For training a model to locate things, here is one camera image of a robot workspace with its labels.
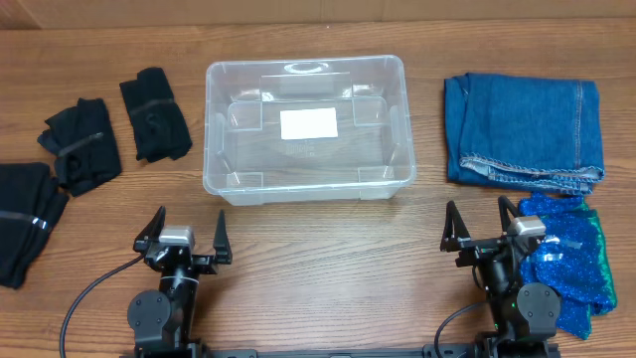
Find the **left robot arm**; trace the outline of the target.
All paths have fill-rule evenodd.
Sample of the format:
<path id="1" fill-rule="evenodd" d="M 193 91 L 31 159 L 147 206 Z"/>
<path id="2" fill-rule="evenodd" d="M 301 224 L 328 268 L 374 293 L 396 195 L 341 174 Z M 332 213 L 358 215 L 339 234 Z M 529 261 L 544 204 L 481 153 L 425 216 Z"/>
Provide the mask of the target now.
<path id="1" fill-rule="evenodd" d="M 219 213 L 211 255 L 194 253 L 194 229 L 167 226 L 166 209 L 160 207 L 135 238 L 133 251 L 161 274 L 159 287 L 138 293 L 127 309 L 134 332 L 136 357 L 208 357 L 208 347 L 191 337 L 199 278 L 216 274 L 229 265 L 233 253 L 226 218 Z"/>

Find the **clear plastic storage bin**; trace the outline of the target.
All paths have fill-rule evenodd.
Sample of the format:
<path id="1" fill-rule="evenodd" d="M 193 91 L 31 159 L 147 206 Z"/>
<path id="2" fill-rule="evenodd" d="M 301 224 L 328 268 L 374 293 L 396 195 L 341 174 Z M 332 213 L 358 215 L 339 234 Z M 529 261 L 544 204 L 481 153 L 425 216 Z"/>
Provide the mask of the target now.
<path id="1" fill-rule="evenodd" d="M 334 107 L 338 137 L 283 140 L 284 110 Z M 389 199 L 416 178 L 394 55 L 211 64 L 203 186 L 234 206 Z"/>

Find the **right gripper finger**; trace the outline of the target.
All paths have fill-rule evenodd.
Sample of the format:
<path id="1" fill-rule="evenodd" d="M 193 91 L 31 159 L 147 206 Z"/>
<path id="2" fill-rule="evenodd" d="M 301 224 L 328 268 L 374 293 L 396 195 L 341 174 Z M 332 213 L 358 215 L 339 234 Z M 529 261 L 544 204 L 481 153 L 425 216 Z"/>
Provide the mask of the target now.
<path id="1" fill-rule="evenodd" d="M 454 201 L 449 201 L 446 204 L 445 224 L 442 239 L 444 241 L 449 241 L 451 239 L 470 239 L 469 231 L 467 230 Z"/>
<path id="2" fill-rule="evenodd" d="M 502 231 L 507 232 L 512 220 L 520 217 L 521 213 L 510 199 L 504 195 L 498 198 L 498 208 Z"/>

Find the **blue sequin fabric bundle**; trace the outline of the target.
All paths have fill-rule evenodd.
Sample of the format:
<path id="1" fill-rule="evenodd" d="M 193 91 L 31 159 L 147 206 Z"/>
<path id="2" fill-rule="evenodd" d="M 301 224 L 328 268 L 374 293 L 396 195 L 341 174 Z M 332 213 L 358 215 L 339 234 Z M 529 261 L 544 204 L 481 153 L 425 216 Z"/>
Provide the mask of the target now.
<path id="1" fill-rule="evenodd" d="M 597 212 L 580 196 L 553 198 L 542 193 L 521 200 L 519 210 L 539 217 L 546 226 L 546 238 L 521 264 L 523 281 L 543 283 L 559 293 L 556 326 L 587 339 L 591 318 L 617 306 Z"/>

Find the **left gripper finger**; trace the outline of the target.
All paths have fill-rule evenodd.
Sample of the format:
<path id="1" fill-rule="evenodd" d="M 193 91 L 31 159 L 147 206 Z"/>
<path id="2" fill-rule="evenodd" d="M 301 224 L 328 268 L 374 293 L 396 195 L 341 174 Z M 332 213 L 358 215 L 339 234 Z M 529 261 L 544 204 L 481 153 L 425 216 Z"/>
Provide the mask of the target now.
<path id="1" fill-rule="evenodd" d="M 218 216 L 213 248 L 216 257 L 229 257 L 231 255 L 231 244 L 227 233 L 226 216 L 223 210 L 220 211 Z"/>
<path id="2" fill-rule="evenodd" d="M 152 220 L 146 225 L 146 227 L 140 232 L 140 234 L 135 238 L 135 241 L 154 241 L 159 236 L 161 231 L 163 230 L 165 224 L 165 216 L 166 216 L 166 208 L 164 206 L 160 206 L 157 212 L 155 213 Z"/>

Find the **blue denim jeans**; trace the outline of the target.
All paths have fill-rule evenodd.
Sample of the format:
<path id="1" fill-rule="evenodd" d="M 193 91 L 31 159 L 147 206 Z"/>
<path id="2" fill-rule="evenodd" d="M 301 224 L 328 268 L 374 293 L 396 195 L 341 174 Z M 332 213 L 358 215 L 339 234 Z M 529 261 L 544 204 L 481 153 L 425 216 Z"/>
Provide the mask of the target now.
<path id="1" fill-rule="evenodd" d="M 596 83 L 467 73 L 444 82 L 447 177 L 588 195 L 605 177 Z"/>

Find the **large black garment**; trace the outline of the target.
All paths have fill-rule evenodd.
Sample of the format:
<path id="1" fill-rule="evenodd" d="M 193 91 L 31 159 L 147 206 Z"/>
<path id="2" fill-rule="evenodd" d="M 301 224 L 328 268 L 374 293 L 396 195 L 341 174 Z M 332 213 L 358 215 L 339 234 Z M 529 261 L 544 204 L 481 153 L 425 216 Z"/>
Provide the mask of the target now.
<path id="1" fill-rule="evenodd" d="M 69 200 L 41 162 L 1 166 L 1 284 L 19 288 Z"/>

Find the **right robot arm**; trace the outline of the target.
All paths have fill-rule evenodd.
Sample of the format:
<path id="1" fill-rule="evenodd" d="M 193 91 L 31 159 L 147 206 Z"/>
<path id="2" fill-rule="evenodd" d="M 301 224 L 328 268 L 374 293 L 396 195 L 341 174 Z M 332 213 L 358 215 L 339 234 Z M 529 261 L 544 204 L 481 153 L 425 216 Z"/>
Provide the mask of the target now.
<path id="1" fill-rule="evenodd" d="M 498 198 L 502 234 L 474 240 L 452 201 L 446 205 L 440 249 L 456 253 L 459 268 L 472 269 L 475 284 L 485 299 L 448 316 L 437 328 L 433 340 L 436 357 L 551 358 L 560 355 L 549 339 L 557 333 L 561 311 L 560 295 L 550 286 L 525 283 L 522 262 L 543 243 L 546 226 L 537 216 L 523 216 L 505 196 Z M 442 345 L 443 329 L 456 317 L 481 306 L 490 309 L 494 329 L 479 332 L 472 343 Z"/>

